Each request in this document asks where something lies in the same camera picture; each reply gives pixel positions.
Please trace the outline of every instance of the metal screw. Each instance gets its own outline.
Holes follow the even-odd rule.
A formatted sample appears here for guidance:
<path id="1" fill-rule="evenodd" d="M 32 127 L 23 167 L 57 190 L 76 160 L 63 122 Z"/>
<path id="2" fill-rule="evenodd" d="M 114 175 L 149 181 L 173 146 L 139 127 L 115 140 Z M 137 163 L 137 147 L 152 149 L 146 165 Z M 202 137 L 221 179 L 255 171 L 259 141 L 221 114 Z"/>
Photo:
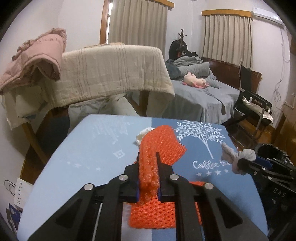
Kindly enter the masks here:
<path id="1" fill-rule="evenodd" d="M 93 188 L 94 188 L 94 186 L 91 183 L 88 183 L 88 184 L 84 185 L 84 190 L 86 190 L 86 191 L 90 191 Z"/>
<path id="2" fill-rule="evenodd" d="M 120 175 L 118 178 L 119 178 L 120 181 L 126 181 L 126 180 L 128 179 L 128 176 L 122 174 L 122 175 Z"/>
<path id="3" fill-rule="evenodd" d="M 179 179 L 179 176 L 177 174 L 172 174 L 172 175 L 170 175 L 170 179 L 172 179 L 172 180 L 178 180 Z"/>
<path id="4" fill-rule="evenodd" d="M 206 183 L 205 188 L 209 189 L 209 190 L 212 190 L 214 188 L 214 185 L 212 183 Z"/>

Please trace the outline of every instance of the plush toy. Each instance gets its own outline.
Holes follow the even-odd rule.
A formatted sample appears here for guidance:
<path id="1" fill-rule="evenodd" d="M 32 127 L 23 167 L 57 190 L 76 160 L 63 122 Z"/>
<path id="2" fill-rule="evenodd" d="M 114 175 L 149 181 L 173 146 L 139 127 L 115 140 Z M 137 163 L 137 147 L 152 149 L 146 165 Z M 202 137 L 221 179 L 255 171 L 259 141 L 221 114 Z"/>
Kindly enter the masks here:
<path id="1" fill-rule="evenodd" d="M 188 72 L 184 76 L 183 85 L 204 89 L 209 86 L 205 79 L 198 79 L 194 74 Z"/>

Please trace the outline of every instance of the gray bed sheet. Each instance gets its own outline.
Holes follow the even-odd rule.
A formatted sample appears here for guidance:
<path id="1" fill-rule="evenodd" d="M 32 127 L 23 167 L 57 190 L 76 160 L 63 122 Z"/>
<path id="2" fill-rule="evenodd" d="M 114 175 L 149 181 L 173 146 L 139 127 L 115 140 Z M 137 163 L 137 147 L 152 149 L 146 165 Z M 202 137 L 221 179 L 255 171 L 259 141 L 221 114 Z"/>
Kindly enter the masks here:
<path id="1" fill-rule="evenodd" d="M 234 116 L 239 90 L 222 82 L 219 82 L 219 89 L 193 88 L 177 80 L 172 80 L 172 83 L 175 98 L 163 113 L 163 118 L 222 124 Z"/>

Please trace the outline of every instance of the white tree illustration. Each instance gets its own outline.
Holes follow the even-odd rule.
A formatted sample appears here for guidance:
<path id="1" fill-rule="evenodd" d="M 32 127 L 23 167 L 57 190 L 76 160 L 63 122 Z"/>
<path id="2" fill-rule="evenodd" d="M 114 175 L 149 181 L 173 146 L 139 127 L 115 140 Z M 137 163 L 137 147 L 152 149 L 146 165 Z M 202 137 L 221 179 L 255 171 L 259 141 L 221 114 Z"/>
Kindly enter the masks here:
<path id="1" fill-rule="evenodd" d="M 181 123 L 177 121 L 177 128 L 175 130 L 178 133 L 177 137 L 179 138 L 179 141 L 187 136 L 193 136 L 200 139 L 207 147 L 212 159 L 214 158 L 209 149 L 208 141 L 216 141 L 221 143 L 223 142 L 222 139 L 226 139 L 226 137 L 221 134 L 221 129 L 213 127 L 213 125 L 210 123 L 203 123 L 199 121 L 185 120 Z"/>

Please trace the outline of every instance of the curtain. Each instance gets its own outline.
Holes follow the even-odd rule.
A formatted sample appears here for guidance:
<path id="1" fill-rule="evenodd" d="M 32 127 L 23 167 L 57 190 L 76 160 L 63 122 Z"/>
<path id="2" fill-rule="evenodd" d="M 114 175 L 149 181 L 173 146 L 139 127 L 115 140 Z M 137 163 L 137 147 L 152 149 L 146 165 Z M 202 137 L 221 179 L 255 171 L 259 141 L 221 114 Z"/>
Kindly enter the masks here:
<path id="1" fill-rule="evenodd" d="M 237 15 L 205 16 L 203 57 L 251 67 L 251 19 Z"/>
<path id="2" fill-rule="evenodd" d="M 150 0 L 113 0 L 108 43 L 159 48 L 165 55 L 168 7 Z"/>

